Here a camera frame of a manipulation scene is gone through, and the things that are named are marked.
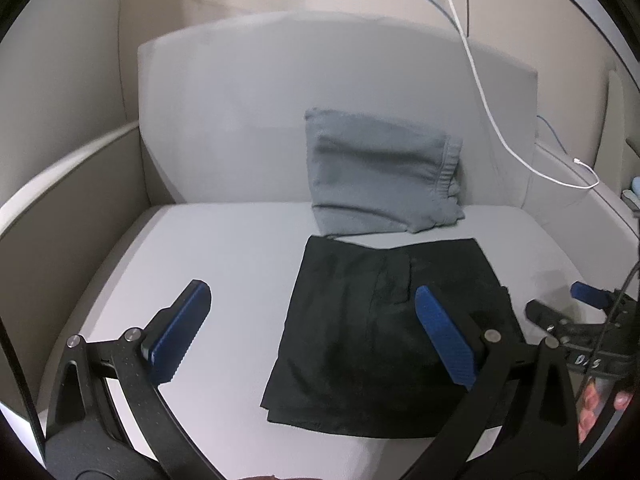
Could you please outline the right human hand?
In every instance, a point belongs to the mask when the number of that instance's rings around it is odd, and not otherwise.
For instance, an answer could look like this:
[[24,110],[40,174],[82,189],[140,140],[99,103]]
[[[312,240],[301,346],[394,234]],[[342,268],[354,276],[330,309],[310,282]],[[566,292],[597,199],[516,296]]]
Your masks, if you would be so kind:
[[578,442],[583,444],[596,426],[606,399],[615,390],[615,382],[600,377],[584,376],[579,384]]

